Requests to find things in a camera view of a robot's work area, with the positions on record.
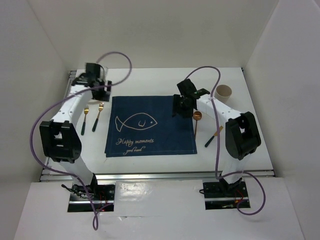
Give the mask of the dark blue cloth placemat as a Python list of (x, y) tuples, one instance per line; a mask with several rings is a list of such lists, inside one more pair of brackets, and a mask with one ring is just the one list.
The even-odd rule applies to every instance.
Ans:
[(172, 116), (173, 96), (114, 96), (105, 146), (107, 157), (193, 155), (193, 121)]

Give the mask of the cream round plate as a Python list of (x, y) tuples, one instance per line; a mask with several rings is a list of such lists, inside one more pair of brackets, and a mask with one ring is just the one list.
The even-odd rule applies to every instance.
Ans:
[(88, 102), (88, 105), (96, 105), (96, 104), (99, 104), (100, 101), (99, 100), (93, 100), (91, 99), (89, 102)]

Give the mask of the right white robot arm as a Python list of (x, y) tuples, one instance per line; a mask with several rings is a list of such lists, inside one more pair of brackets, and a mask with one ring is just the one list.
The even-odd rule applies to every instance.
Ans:
[(240, 185), (246, 164), (261, 145), (255, 116), (247, 111), (232, 109), (204, 88), (197, 90), (190, 79), (177, 84), (179, 94), (173, 96), (172, 115), (191, 118), (194, 110), (207, 114), (223, 126), (225, 149), (229, 154), (219, 178), (218, 190), (230, 196)]

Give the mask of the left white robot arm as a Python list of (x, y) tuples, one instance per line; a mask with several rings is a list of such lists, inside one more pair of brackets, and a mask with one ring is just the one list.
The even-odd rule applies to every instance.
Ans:
[(106, 71), (98, 63), (87, 63), (85, 72), (76, 77), (68, 96), (58, 113), (39, 126), (44, 155), (59, 163), (71, 174), (71, 192), (82, 194), (88, 200), (99, 195), (98, 181), (81, 157), (82, 143), (76, 131), (77, 122), (91, 100), (103, 100), (107, 95), (104, 88)]

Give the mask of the copper spoon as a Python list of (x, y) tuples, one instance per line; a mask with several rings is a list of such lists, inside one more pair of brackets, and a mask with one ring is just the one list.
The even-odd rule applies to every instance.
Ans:
[(195, 111), (193, 113), (192, 118), (195, 120), (195, 127), (194, 127), (194, 137), (196, 138), (197, 136), (197, 129), (198, 129), (198, 121), (200, 121), (202, 119), (203, 115), (200, 111)]

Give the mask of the beige paper cup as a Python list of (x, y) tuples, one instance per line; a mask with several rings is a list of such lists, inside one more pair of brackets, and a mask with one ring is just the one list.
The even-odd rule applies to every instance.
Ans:
[(226, 103), (232, 95), (232, 89), (225, 84), (218, 85), (214, 97), (222, 103)]

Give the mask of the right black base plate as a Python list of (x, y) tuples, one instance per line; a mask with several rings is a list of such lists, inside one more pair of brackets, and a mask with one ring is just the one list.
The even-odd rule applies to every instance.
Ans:
[(242, 180), (234, 189), (223, 192), (218, 182), (204, 182), (199, 193), (204, 196), (206, 210), (236, 209), (251, 207), (246, 183)]

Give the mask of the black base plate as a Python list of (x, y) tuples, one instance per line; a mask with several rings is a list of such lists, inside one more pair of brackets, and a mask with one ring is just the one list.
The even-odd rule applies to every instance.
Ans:
[(251, 207), (246, 183), (242, 180), (234, 189), (223, 192), (218, 182), (204, 182), (199, 193), (204, 196), (206, 210), (236, 209)]
[(62, 184), (62, 188), (69, 191), (68, 209), (69, 213), (92, 212), (92, 206), (89, 198), (93, 202), (93, 206), (97, 212), (113, 212), (115, 200), (115, 184), (97, 185), (97, 192), (94, 193), (89, 187), (89, 195), (82, 186), (73, 185), (67, 187)]

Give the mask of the aluminium rail front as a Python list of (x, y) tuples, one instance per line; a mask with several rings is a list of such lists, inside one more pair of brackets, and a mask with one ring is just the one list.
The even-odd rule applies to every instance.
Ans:
[[(164, 173), (135, 173), (135, 174), (95, 174), (99, 184), (116, 181), (162, 181), (162, 180), (209, 180), (214, 181), (215, 174), (209, 171), (203, 172), (164, 172)], [(71, 181), (70, 176), (53, 174), (48, 170), (43, 170), (40, 182), (64, 182)]]

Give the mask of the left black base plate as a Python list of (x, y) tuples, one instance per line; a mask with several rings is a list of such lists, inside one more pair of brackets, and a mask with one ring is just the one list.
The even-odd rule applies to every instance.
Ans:
[(67, 187), (62, 184), (62, 188), (69, 191), (68, 209), (69, 213), (92, 212), (92, 206), (89, 198), (93, 202), (93, 206), (97, 212), (113, 212), (115, 200), (115, 184), (97, 185), (97, 192), (94, 193), (89, 187), (89, 195), (82, 186), (73, 185)]

